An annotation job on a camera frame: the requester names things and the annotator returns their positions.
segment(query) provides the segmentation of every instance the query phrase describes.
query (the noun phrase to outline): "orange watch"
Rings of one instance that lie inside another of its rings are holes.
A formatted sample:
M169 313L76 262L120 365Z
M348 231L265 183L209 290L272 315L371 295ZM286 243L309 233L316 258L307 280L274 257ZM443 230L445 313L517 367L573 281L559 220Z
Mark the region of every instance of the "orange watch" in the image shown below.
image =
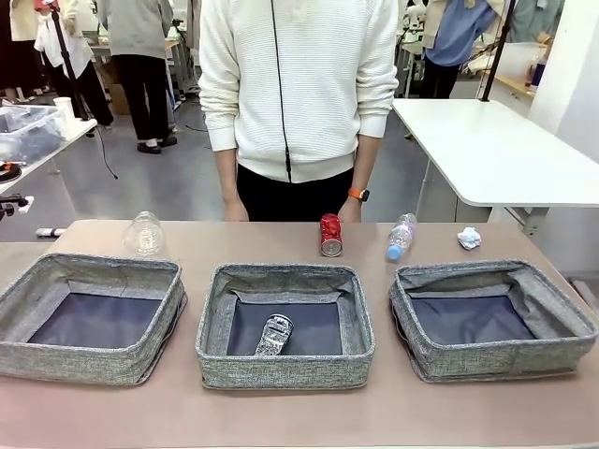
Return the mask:
M365 203L371 195L370 190L349 189L349 195L352 198L359 200L360 203Z

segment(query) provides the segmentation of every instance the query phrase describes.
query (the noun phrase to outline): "black trousers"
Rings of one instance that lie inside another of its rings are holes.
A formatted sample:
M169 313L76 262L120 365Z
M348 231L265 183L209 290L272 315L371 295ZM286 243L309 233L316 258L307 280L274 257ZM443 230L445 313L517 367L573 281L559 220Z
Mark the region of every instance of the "black trousers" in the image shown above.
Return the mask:
M420 88L420 98L449 98L459 73L459 65L443 67L425 57L424 80Z
M165 60L136 54L121 54L113 56L113 59L138 139L166 138L168 112Z
M65 75L63 67L61 65L58 67L52 67L52 64L50 64L46 53L43 53L43 57L44 65L46 66L48 76L50 77L50 82L56 93L60 96L69 96L70 98L74 98L75 93L71 87L70 80ZM77 87L79 88L79 92L83 97L83 101L97 122L104 126L111 124L114 121L114 117L112 117L109 104L104 96L104 90L102 89L100 80L97 78L94 65L91 61L85 67L85 70L83 70L81 76L77 78ZM81 111L77 106L77 102L73 99L71 103L73 105L75 117L81 118Z
M327 180L273 181L239 166L237 190L252 222L319 222L338 213L347 199L354 170Z

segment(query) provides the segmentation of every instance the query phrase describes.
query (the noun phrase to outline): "crushed aluminum can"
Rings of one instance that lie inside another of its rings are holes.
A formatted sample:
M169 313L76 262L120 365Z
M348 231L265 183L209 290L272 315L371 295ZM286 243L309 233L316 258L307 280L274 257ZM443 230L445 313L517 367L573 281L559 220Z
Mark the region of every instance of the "crushed aluminum can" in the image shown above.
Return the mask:
M293 323L284 315L272 315L264 325L256 355L279 355L291 337Z

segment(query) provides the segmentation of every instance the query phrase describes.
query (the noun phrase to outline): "white paper cup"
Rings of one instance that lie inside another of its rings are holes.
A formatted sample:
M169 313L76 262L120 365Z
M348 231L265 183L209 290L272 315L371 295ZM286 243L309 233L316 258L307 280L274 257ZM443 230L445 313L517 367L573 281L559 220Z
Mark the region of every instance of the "white paper cup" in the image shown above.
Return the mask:
M75 122L75 112L73 112L73 104L71 103L71 99L68 96L59 96L58 98L54 98L54 104L58 109L60 109L63 112L66 125L70 125L71 123Z

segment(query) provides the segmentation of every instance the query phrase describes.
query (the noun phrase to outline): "red soda can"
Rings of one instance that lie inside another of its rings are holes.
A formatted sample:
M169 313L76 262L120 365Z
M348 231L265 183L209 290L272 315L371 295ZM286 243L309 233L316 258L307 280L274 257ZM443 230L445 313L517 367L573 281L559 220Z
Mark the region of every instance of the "red soda can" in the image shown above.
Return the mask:
M320 252L326 257L338 257L343 251L341 221L334 213L320 219Z

